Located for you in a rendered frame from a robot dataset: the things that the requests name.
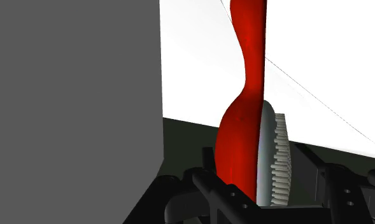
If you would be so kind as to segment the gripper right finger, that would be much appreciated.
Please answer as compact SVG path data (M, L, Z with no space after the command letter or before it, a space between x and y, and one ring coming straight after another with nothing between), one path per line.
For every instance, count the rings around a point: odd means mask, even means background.
M299 224L375 224L375 169L362 176L292 143L292 205Z

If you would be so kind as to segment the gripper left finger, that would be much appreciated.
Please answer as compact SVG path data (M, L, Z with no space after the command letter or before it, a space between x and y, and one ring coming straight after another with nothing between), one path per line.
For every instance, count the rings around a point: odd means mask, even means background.
M122 224L253 224L250 212L260 208L235 185L215 173L212 147L201 151L202 166L187 169L183 178L156 177Z

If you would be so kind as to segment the red brush with white bristles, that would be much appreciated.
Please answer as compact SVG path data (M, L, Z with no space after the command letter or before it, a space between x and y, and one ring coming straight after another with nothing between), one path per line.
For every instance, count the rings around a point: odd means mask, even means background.
M244 86L216 137L217 176L259 206L287 206L292 158L284 114L264 99L267 0L226 0L244 59Z

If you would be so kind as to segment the grey box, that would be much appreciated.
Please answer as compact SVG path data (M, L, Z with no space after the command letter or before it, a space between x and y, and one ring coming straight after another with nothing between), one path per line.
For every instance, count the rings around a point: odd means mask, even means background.
M0 224L123 224L162 160L159 0L0 0Z

